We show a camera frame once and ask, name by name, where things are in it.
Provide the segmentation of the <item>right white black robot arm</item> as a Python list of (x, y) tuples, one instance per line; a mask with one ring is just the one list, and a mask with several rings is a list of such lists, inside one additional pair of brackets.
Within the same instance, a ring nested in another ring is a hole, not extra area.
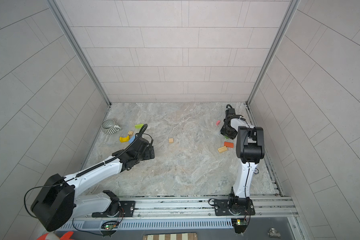
[(265, 156), (264, 130), (250, 125), (243, 116), (236, 114), (231, 105), (226, 105), (225, 114), (221, 134), (236, 140), (236, 155), (240, 164), (237, 179), (229, 194), (228, 210), (232, 215), (253, 215), (250, 187), (255, 168)]

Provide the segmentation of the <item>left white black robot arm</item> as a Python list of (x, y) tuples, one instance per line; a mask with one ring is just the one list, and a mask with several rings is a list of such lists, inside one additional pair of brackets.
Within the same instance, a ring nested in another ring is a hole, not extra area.
[(104, 161), (80, 172), (49, 177), (32, 203), (28, 214), (40, 221), (49, 232), (62, 227), (68, 220), (84, 215), (119, 217), (124, 213), (120, 199), (110, 190), (83, 195), (99, 182), (129, 171), (141, 161), (155, 157), (153, 140), (137, 136), (124, 150), (114, 152)]

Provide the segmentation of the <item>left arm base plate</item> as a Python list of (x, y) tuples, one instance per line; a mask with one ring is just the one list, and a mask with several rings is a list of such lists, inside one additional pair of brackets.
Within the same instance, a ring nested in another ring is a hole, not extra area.
[(105, 212), (92, 213), (92, 218), (129, 218), (134, 214), (135, 205), (135, 201), (119, 201), (117, 203), (112, 203)]

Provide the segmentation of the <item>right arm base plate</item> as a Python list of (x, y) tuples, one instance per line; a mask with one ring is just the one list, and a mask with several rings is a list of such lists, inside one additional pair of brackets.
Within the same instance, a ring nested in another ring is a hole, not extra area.
[(254, 216), (256, 214), (253, 201), (239, 198), (230, 204), (229, 200), (214, 200), (216, 216)]

